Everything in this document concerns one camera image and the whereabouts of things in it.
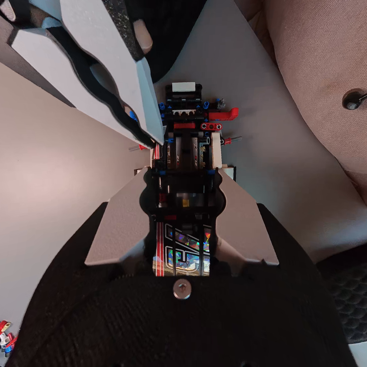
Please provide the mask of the person's right hand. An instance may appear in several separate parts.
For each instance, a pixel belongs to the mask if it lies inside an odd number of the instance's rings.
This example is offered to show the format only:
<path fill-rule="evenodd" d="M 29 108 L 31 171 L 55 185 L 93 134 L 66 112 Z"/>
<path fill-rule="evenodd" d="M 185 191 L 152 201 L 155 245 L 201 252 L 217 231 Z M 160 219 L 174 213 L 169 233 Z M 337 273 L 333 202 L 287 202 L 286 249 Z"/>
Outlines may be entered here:
<path fill-rule="evenodd" d="M 138 19 L 133 23 L 135 37 L 144 54 L 149 53 L 153 46 L 152 37 L 146 28 L 146 24 L 142 19 Z"/>

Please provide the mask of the pile of mixed brick pieces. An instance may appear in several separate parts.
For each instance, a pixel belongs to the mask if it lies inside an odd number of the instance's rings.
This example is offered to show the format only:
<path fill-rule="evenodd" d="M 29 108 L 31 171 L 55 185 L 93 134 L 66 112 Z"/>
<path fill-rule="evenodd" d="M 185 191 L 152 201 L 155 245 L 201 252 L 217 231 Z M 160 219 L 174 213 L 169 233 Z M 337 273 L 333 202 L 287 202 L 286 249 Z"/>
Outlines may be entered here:
<path fill-rule="evenodd" d="M 8 328 L 11 323 L 7 320 L 2 320 L 0 322 L 0 351 L 5 357 L 8 357 L 14 350 L 17 337 L 13 333 L 7 333 Z"/>

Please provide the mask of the toy brick race car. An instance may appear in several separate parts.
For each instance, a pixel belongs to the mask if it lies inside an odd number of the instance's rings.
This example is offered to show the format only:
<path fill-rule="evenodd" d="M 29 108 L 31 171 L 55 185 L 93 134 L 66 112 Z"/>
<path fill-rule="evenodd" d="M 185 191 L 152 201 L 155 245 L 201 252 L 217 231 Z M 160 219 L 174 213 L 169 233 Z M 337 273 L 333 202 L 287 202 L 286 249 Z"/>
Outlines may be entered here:
<path fill-rule="evenodd" d="M 155 276 L 209 276 L 217 247 L 216 219 L 225 198 L 219 191 L 222 147 L 242 139 L 223 137 L 223 122 L 235 120 L 238 108 L 225 99 L 202 98 L 202 85 L 173 82 L 158 104 L 163 144 L 151 153 L 146 204 L 156 234 L 147 253 Z"/>

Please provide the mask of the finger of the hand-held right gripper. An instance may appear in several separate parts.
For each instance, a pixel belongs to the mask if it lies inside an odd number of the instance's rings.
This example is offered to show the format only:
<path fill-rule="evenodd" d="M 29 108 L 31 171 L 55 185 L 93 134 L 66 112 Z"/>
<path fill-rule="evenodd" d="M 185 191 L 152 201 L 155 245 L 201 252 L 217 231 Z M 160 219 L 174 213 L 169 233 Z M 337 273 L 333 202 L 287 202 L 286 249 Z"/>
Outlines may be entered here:
<path fill-rule="evenodd" d="M 106 68 L 143 132 L 163 144 L 162 119 L 146 58 L 133 59 L 103 1 L 62 0 L 60 5 L 62 22 L 76 43 Z"/>
<path fill-rule="evenodd" d="M 76 109 L 147 148 L 155 141 L 125 112 L 116 95 L 103 87 L 63 28 L 17 31 L 12 48 Z"/>

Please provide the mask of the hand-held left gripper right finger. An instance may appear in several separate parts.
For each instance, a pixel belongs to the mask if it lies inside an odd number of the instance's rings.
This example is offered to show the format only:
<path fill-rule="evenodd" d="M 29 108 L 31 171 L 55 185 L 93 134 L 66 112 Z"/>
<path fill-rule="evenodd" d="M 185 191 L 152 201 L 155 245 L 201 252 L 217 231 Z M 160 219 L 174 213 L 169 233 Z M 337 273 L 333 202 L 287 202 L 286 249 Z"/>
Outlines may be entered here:
<path fill-rule="evenodd" d="M 210 276 L 240 276 L 250 266 L 279 265 L 256 200 L 216 168 L 210 209 Z"/>

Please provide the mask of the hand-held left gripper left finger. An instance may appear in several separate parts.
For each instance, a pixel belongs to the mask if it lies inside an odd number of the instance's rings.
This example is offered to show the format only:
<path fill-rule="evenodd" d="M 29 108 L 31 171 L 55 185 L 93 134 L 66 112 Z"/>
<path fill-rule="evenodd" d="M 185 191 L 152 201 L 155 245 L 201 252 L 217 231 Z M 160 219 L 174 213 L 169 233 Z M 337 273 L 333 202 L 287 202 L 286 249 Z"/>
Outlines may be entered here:
<path fill-rule="evenodd" d="M 84 261 L 88 267 L 117 265 L 126 274 L 133 274 L 144 260 L 145 238 L 149 234 L 148 214 L 140 204 L 147 187 L 143 168 L 108 201 L 107 207 Z"/>

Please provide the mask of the beige cushioned chair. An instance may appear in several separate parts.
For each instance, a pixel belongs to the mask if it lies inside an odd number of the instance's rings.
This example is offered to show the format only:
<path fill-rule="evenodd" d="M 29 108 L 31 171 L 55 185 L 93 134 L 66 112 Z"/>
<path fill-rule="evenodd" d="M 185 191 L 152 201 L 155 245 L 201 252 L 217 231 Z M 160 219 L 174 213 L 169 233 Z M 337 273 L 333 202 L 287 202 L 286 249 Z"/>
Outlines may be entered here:
<path fill-rule="evenodd" d="M 235 1 L 277 64 L 306 124 L 366 203 L 367 2 Z"/>

